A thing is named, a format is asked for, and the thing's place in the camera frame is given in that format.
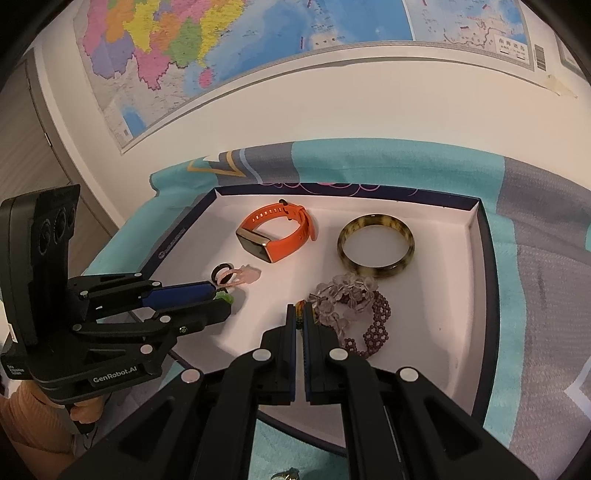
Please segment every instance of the hand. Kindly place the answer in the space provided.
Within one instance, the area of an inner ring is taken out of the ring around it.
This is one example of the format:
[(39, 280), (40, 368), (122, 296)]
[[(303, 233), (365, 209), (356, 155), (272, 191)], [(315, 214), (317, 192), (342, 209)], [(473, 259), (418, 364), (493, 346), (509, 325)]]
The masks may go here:
[[(53, 408), (65, 408), (64, 405), (58, 405), (47, 398), (35, 382), (26, 380), (24, 383), (26, 383), (26, 387), (30, 389), (31, 394), (41, 403)], [(104, 406), (104, 397), (96, 397), (91, 398), (90, 400), (74, 403), (74, 406), (70, 410), (70, 418), (74, 421), (79, 421), (80, 423), (94, 423), (103, 414)]]
[(103, 414), (103, 408), (105, 407), (104, 400), (104, 397), (96, 397), (74, 403), (74, 406), (70, 410), (70, 418), (80, 423), (96, 422)]

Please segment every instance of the fitness tracker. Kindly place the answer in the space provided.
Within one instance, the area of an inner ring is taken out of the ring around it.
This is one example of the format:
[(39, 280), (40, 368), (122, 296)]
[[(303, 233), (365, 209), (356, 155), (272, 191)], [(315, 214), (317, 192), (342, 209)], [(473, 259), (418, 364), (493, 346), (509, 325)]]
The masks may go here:
[[(271, 240), (254, 231), (263, 223), (280, 217), (296, 220), (300, 227), (281, 240)], [(316, 229), (310, 214), (304, 207), (279, 200), (279, 203), (267, 205), (252, 212), (238, 227), (236, 236), (244, 250), (265, 262), (275, 263), (298, 250), (307, 242), (308, 237), (313, 241), (316, 240)]]

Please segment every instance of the orange silicone strap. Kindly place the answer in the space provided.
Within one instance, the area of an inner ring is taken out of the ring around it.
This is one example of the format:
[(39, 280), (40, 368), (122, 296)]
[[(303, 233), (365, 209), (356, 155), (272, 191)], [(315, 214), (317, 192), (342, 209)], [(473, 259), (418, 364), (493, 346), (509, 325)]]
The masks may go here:
[(254, 230), (263, 223), (280, 217), (287, 217), (288, 220), (296, 220), (300, 224), (300, 227), (291, 235), (281, 240), (272, 240), (267, 244), (267, 253), (273, 263), (298, 250), (307, 242), (308, 237), (316, 240), (316, 229), (314, 228), (314, 222), (310, 214), (302, 205), (295, 205), (293, 203), (274, 203), (273, 205), (259, 208), (257, 211), (252, 212), (242, 222), (240, 227), (247, 230)]

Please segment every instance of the tortoiseshell bangle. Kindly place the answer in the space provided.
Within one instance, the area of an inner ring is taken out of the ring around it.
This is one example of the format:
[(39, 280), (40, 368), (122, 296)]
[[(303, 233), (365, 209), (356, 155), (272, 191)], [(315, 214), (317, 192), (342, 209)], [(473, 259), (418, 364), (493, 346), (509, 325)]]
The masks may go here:
[[(408, 243), (408, 250), (404, 256), (397, 262), (384, 267), (366, 267), (364, 265), (355, 263), (353, 260), (347, 257), (343, 250), (343, 246), (347, 239), (353, 232), (356, 232), (357, 230), (369, 225), (384, 225), (400, 232)], [(410, 263), (414, 254), (414, 237), (413, 233), (410, 231), (410, 228), (408, 228), (403, 221), (398, 220), (397, 218), (394, 218), (390, 215), (375, 213), (373, 215), (363, 215), (347, 223), (347, 225), (345, 225), (345, 227), (340, 232), (336, 248), (339, 252), (341, 262), (343, 262), (343, 265), (347, 270), (355, 272), (357, 275), (361, 275), (362, 277), (386, 278), (399, 274)]]

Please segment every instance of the camera lens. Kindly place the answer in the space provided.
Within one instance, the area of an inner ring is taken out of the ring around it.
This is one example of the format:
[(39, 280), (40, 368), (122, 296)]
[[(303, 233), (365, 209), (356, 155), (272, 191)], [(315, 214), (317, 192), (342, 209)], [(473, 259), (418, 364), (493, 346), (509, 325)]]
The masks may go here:
[(56, 217), (56, 222), (53, 226), (53, 235), (56, 243), (61, 240), (61, 237), (64, 235), (66, 231), (66, 212), (64, 209), (61, 209)]
[(50, 241), (51, 228), (49, 226), (49, 220), (45, 220), (45, 223), (43, 223), (41, 231), (39, 232), (39, 253), (41, 255), (45, 255), (45, 252), (47, 252), (47, 247), (49, 246)]
[(72, 207), (68, 213), (68, 228), (72, 228), (72, 225), (74, 225), (74, 220), (76, 220), (76, 208)]

